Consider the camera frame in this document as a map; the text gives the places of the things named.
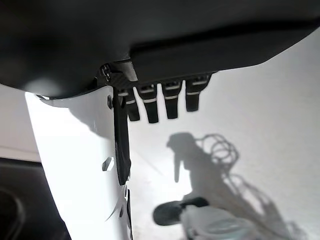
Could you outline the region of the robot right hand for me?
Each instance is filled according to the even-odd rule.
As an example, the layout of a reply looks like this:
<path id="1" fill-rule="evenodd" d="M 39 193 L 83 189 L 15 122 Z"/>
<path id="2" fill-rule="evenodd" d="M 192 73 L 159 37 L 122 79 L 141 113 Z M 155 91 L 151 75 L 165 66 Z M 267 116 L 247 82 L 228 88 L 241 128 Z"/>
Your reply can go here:
<path id="1" fill-rule="evenodd" d="M 264 63 L 320 26 L 317 0 L 3 0 L 0 83 L 25 91 L 40 162 L 0 160 L 3 240 L 130 240 L 134 93 L 158 122 L 186 83 Z"/>

